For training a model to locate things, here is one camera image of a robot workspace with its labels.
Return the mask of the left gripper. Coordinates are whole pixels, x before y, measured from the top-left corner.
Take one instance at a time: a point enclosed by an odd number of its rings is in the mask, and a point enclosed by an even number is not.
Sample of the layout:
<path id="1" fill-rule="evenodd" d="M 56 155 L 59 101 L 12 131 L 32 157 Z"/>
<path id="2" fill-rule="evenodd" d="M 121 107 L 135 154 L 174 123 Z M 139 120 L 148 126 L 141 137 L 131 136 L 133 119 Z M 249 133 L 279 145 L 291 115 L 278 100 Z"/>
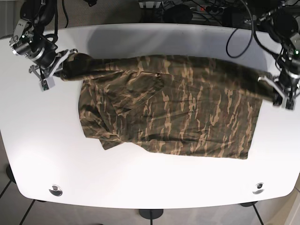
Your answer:
<path id="1" fill-rule="evenodd" d="M 300 95 L 300 75 L 280 74 L 279 76 L 263 76 L 258 81 L 265 81 L 276 92 L 273 105 L 280 105 L 287 110 L 294 110 L 296 98 Z"/>

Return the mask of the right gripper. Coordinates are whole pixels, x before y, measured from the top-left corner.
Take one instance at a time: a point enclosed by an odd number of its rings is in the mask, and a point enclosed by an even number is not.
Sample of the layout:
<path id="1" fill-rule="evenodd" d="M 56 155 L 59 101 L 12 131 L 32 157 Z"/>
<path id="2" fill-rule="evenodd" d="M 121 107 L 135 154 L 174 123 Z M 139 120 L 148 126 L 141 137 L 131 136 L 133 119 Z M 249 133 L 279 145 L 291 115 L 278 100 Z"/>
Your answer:
<path id="1" fill-rule="evenodd" d="M 41 91 L 49 90 L 55 86 L 54 76 L 62 71 L 64 62 L 75 53 L 78 53 L 77 49 L 64 50 L 55 53 L 53 61 L 47 67 L 42 67 L 41 63 L 30 66 L 29 73 L 33 73 L 39 79 Z"/>

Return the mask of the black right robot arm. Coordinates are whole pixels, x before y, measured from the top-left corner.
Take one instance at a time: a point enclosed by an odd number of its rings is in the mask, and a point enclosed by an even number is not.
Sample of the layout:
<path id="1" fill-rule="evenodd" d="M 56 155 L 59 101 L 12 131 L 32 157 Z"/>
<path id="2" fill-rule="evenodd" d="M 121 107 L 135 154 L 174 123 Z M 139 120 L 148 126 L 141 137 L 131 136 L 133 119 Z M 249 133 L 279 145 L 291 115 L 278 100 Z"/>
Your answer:
<path id="1" fill-rule="evenodd" d="M 57 41 L 57 1 L 26 0 L 9 45 L 14 55 L 25 56 L 34 63 L 29 73 L 34 73 L 39 79 L 42 91 L 55 86 L 53 77 L 62 71 L 64 61 L 78 52 L 72 49 L 56 53 Z"/>

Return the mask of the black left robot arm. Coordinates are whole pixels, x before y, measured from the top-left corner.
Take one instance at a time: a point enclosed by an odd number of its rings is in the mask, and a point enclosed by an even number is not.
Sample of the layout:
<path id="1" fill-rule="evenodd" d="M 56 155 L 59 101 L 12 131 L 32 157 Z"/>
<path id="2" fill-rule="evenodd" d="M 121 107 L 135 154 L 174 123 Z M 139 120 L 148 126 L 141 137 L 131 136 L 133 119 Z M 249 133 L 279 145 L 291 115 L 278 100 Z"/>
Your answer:
<path id="1" fill-rule="evenodd" d="M 266 88 L 262 88 L 259 84 L 259 81 L 265 81 L 273 88 L 271 95 L 273 105 L 293 110 L 296 98 L 300 94 L 300 29 L 294 18 L 300 14 L 300 7 L 296 4 L 286 5 L 282 0 L 269 0 L 263 4 L 257 0 L 250 3 L 243 0 L 241 3 L 251 22 L 250 39 L 255 40 L 273 57 L 280 75 L 249 72 L 239 79 L 239 85 L 245 90 L 265 96 Z M 275 53 L 265 47 L 257 37 L 257 29 L 267 32 L 273 41 L 281 44 L 281 52 Z"/>

